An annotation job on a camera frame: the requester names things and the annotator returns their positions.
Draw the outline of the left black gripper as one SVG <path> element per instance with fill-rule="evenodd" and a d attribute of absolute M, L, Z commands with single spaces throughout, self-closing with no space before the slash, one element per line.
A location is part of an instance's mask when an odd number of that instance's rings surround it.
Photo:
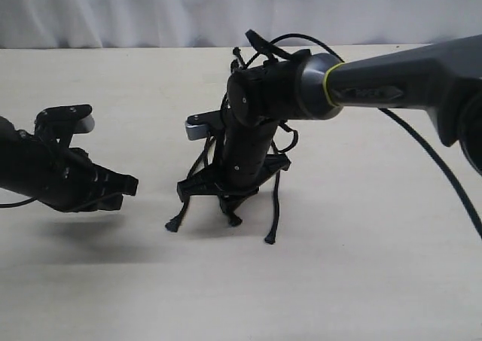
<path fill-rule="evenodd" d="M 118 211 L 139 180 L 93 163 L 81 148 L 22 131 L 22 194 L 58 212 Z"/>

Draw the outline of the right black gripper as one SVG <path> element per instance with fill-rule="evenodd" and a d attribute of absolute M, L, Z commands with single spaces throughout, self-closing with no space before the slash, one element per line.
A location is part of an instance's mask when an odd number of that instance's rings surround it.
<path fill-rule="evenodd" d="M 258 177 L 262 185 L 280 171 L 288 171 L 291 161 L 286 154 L 267 154 L 278 124 L 277 120 L 267 120 L 248 127 L 232 114 L 228 116 L 221 170 L 230 188 L 253 187 Z M 182 202 L 192 196 L 218 196 L 224 192 L 220 173 L 213 167 L 188 176 L 177 183 L 176 190 Z"/>

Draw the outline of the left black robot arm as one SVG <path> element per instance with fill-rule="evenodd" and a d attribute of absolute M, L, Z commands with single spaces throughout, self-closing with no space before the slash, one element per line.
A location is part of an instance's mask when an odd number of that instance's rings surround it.
<path fill-rule="evenodd" d="M 117 211 L 139 180 L 94 163 L 50 132 L 29 134 L 1 118 L 1 188 L 63 213 Z"/>

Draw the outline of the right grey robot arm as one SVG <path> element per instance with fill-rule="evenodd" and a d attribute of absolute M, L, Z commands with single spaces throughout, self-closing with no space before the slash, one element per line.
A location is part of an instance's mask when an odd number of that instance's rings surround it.
<path fill-rule="evenodd" d="M 308 50 L 286 53 L 249 32 L 267 60 L 235 69 L 227 80 L 228 108 L 189 117 L 190 139 L 224 134 L 215 162 L 180 181 L 181 199 L 244 197 L 289 166 L 268 153 L 286 120 L 329 120 L 345 107 L 424 110 L 441 142 L 459 143 L 481 168 L 481 38 L 478 35 L 353 62 Z"/>

